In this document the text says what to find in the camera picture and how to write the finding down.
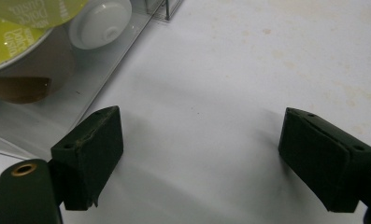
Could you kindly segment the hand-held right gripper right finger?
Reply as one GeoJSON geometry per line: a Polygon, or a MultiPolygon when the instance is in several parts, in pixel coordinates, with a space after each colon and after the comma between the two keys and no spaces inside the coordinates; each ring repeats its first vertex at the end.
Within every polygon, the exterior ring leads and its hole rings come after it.
{"type": "Polygon", "coordinates": [[[280,157],[331,212],[371,209],[371,146],[321,117],[296,108],[285,111],[280,157]]]}

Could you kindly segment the yellow-green lid coffee capsule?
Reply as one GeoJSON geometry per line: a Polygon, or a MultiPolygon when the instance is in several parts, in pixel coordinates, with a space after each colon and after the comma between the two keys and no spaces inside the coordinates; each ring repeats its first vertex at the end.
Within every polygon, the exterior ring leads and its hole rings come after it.
{"type": "Polygon", "coordinates": [[[77,16],[89,0],[0,0],[0,19],[33,28],[50,28],[77,16]]]}

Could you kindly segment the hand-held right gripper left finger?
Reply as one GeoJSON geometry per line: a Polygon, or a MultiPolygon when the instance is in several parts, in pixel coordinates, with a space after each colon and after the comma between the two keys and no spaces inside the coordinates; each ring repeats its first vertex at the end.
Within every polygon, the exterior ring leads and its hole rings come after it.
{"type": "Polygon", "coordinates": [[[51,148],[62,183],[64,206],[82,211],[98,198],[123,153],[121,111],[114,105],[93,112],[51,148]]]}

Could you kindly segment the white coffee capsule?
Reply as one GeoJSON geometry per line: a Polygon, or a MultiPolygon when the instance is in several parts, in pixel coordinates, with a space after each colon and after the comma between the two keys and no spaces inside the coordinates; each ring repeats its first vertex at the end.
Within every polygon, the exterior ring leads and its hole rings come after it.
{"type": "Polygon", "coordinates": [[[131,17],[130,0],[89,0],[68,23],[68,36],[78,49],[97,49],[117,39],[131,17]]]}

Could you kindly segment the brown capsule with yellow-green lid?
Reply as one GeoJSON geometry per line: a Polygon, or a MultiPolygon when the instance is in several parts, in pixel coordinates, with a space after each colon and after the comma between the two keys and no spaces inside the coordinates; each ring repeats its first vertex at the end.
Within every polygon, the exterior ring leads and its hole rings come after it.
{"type": "Polygon", "coordinates": [[[75,66],[64,27],[36,29],[0,19],[1,101],[39,101],[58,91],[75,66]]]}

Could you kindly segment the clear acrylic organizer box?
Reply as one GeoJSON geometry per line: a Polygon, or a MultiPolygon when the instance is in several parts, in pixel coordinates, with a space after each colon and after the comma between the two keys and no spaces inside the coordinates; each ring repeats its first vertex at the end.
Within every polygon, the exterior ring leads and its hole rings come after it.
{"type": "Polygon", "coordinates": [[[183,0],[130,0],[129,23],[113,42],[75,51],[76,72],[51,96],[27,105],[0,102],[0,154],[50,157],[50,148],[82,119],[150,20],[169,21],[183,0]]]}

